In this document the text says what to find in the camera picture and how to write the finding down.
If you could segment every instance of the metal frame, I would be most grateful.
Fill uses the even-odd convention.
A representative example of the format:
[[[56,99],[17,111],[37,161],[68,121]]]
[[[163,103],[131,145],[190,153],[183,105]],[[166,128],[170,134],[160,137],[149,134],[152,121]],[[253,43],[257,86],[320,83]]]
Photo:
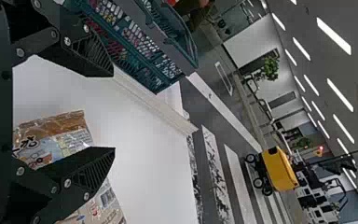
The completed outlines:
[[[115,158],[114,148],[88,147],[75,155],[33,171],[26,163],[12,157],[12,66],[25,62],[28,57],[44,49],[54,47],[62,50],[60,43],[66,46],[65,37],[77,39],[89,35],[85,33],[83,26],[74,26],[77,23],[73,22],[78,22],[75,17],[66,14],[62,8],[55,8],[58,11],[52,13],[49,7],[59,5],[49,0],[7,0],[3,7],[0,2],[0,223],[50,224],[65,219],[97,192]],[[40,27],[22,25],[23,30],[10,27],[14,22],[11,21],[10,13],[15,13],[16,9],[29,10],[30,15],[36,16],[32,19],[42,20]],[[49,27],[43,27],[43,17],[37,16],[40,15],[38,13],[44,12],[48,21],[51,21]],[[16,36],[17,41],[10,41],[11,35],[21,33],[24,34]],[[70,51],[64,52],[66,54],[61,55],[63,65],[76,65],[74,61],[81,62],[82,59]],[[99,68],[96,71],[100,73],[93,74],[94,76],[113,75]]]

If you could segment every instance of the floor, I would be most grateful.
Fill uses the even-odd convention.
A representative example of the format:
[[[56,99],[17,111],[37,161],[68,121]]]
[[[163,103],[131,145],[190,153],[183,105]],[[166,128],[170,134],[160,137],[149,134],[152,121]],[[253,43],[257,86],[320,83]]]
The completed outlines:
[[[180,81],[183,109],[199,128],[187,142],[196,163],[192,168],[200,224],[292,223],[280,194],[264,197],[252,185],[255,172],[240,158],[260,152],[261,146],[239,94],[229,93],[214,65],[220,62],[227,74],[235,66],[222,47],[205,46],[199,49],[197,74]]]

